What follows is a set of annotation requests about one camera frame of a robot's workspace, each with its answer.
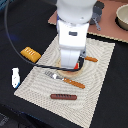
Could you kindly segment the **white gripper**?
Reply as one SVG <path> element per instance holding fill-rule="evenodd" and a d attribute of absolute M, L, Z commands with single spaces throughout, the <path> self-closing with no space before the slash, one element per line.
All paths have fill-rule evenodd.
<path fill-rule="evenodd" d="M 89 24 L 71 25 L 59 20 L 57 22 L 58 42 L 61 49 L 61 66 L 73 69 L 80 52 L 86 46 L 86 35 Z"/>

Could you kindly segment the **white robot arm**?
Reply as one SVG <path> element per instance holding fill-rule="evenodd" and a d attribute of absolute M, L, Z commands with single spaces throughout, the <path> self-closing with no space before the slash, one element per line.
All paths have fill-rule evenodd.
<path fill-rule="evenodd" d="M 86 46 L 86 35 L 97 0 L 57 0 L 57 31 L 61 66 L 73 69 Z"/>

